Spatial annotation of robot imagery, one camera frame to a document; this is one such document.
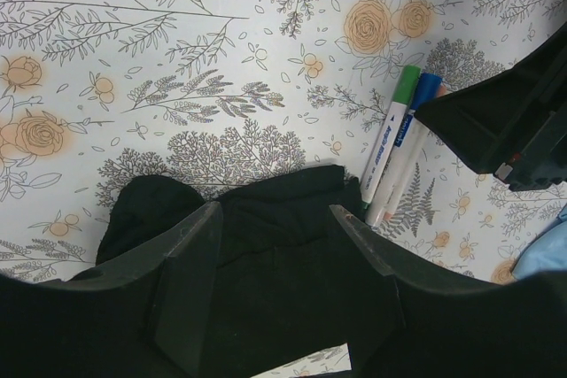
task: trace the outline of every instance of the black fabric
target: black fabric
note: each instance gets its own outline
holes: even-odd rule
[[[346,341],[333,325],[340,312],[329,271],[337,254],[325,232],[330,204],[361,216],[359,182],[344,179],[340,166],[310,168],[218,199],[221,254],[200,377],[249,378]],[[135,178],[114,206],[97,263],[159,235],[203,203],[180,182]],[[346,246],[339,255],[360,254]],[[344,272],[359,281],[367,276],[356,267]]]

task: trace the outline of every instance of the blue marker cap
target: blue marker cap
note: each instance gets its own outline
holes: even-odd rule
[[[435,74],[423,73],[417,83],[414,100],[409,106],[410,110],[416,110],[421,104],[431,101],[441,86],[443,79]]]

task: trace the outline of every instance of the blue marker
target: blue marker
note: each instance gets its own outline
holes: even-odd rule
[[[409,100],[416,89],[420,72],[421,69],[417,66],[404,66],[401,71],[388,115],[386,115],[384,124],[380,129],[369,163],[362,176],[361,195],[364,208],[369,206],[374,197],[374,192],[386,167],[386,162],[400,129],[401,121],[408,108]]]
[[[419,122],[414,120],[416,109],[424,102],[432,100],[441,86],[441,78],[435,74],[423,73],[417,83],[414,100],[409,106],[409,111],[401,122],[400,131],[396,135],[393,144],[392,154],[388,161],[386,170],[382,176],[372,204],[366,213],[366,223],[377,227],[380,225],[386,206],[394,187],[400,181],[400,177],[406,167],[408,158],[416,144],[419,134]]]

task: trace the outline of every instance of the marker cap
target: marker cap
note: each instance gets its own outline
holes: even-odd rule
[[[431,101],[439,92],[443,79],[435,74],[423,73],[417,83],[414,99],[411,101],[410,110],[416,110],[427,101]]]
[[[393,102],[404,105],[409,104],[409,100],[414,95],[414,90],[416,90],[421,71],[419,66],[404,66],[401,70],[396,90],[393,92]]]

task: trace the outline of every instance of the tablecloth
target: tablecloth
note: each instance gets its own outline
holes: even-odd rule
[[[93,266],[139,174],[208,198],[329,162],[360,176],[404,65],[462,89],[566,14],[567,0],[0,0],[2,272],[42,282]],[[511,193],[430,135],[378,230],[506,283],[564,201],[563,186]],[[346,367],[334,348],[266,376]]]

